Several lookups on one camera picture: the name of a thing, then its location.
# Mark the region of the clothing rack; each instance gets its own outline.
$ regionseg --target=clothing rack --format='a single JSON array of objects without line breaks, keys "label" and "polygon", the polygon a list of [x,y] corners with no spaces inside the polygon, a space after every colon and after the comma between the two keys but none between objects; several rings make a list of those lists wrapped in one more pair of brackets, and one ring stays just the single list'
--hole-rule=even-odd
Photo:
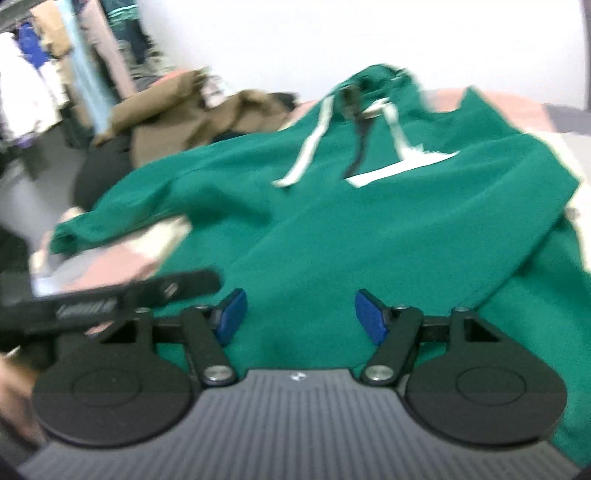
[{"label": "clothing rack", "polygon": [[44,0],[0,0],[0,33],[29,17],[29,10]]}]

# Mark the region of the brown jacket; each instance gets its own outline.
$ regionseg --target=brown jacket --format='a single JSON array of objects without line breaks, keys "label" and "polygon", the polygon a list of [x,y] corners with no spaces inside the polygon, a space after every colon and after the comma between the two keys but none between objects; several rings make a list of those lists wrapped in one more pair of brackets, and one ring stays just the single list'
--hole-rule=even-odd
[{"label": "brown jacket", "polygon": [[274,132],[288,117],[281,102],[257,90],[243,90],[208,108],[202,96],[206,78],[200,70],[186,72],[132,95],[113,108],[111,128],[95,144],[133,129],[131,161],[139,168],[207,145],[228,130]]}]

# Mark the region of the gray ribbed surface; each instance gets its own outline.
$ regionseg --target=gray ribbed surface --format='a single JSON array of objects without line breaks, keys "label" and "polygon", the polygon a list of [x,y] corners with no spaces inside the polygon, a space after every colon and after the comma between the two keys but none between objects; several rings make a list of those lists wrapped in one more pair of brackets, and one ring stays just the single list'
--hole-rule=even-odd
[{"label": "gray ribbed surface", "polygon": [[31,480],[570,480],[550,444],[505,453],[450,445],[418,427],[396,393],[347,370],[252,371],[207,390],[158,439],[113,451],[53,443],[21,467]]}]

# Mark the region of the white logo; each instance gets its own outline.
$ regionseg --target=white logo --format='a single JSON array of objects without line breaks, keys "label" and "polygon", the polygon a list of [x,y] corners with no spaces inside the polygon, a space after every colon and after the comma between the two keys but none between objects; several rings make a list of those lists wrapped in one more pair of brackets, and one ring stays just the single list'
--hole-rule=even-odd
[{"label": "white logo", "polygon": [[87,301],[72,305],[62,305],[56,312],[59,319],[110,313],[117,307],[117,299]]}]

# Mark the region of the dark green garment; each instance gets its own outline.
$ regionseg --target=dark green garment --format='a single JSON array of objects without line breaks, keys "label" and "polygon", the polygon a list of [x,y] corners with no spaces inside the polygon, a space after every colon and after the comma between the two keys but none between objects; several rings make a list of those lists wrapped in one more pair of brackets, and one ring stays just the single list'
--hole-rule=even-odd
[{"label": "dark green garment", "polygon": [[[383,98],[397,107],[411,145],[456,154],[354,188],[342,174],[358,141],[339,96],[351,84],[361,89],[364,109]],[[582,329],[578,317],[521,310],[535,304],[538,294],[527,288],[529,276],[522,289],[511,288],[511,282],[548,241],[577,181],[545,144],[510,127],[473,90],[458,110],[434,113],[405,70],[373,66],[329,95],[335,95],[335,111],[298,183],[286,189],[271,185],[296,161],[317,128],[322,105],[284,131],[196,148],[133,172],[92,212],[61,224],[53,251],[91,248],[183,213],[193,230],[161,273],[213,265],[225,286],[212,301],[233,288],[246,290],[249,312],[227,348],[241,373],[364,364],[374,346],[355,318],[353,299],[357,289],[368,288],[389,304],[410,304],[429,314],[484,303],[489,320],[557,368],[569,393],[576,394],[576,381],[569,380],[573,366],[556,360],[556,352],[568,355],[570,348],[552,350],[548,344],[556,338],[542,330],[546,324],[560,329],[560,322]],[[378,115],[359,172],[399,162],[394,145],[391,125]],[[550,249],[548,255],[559,253]],[[575,283],[586,279],[580,265],[576,271]],[[546,278],[554,271],[540,275],[542,282],[560,281]],[[556,292],[541,292],[553,304]],[[577,305],[570,308],[578,312]],[[520,325],[527,334],[520,335]],[[576,336],[584,345],[582,331]],[[579,353],[591,364],[591,353]],[[577,375],[591,384],[591,370]],[[579,429],[591,417],[591,403],[581,403],[569,403],[558,434],[559,445],[578,461],[591,459],[591,449],[582,454],[591,447],[591,433]],[[579,430],[564,433],[573,425]]]}]

